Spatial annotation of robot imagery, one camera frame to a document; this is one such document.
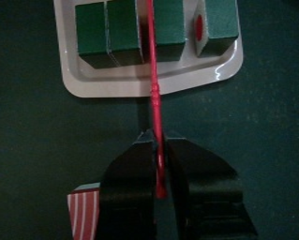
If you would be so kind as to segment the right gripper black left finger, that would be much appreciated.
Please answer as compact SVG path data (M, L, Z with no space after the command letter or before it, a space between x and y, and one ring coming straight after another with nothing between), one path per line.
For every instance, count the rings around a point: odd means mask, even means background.
M155 148L148 129L107 167L95 240L155 240Z

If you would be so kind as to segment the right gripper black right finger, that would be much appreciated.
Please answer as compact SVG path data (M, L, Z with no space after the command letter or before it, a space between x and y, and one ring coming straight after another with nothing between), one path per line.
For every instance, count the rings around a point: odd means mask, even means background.
M188 139L166 138L180 240L258 240L236 170Z

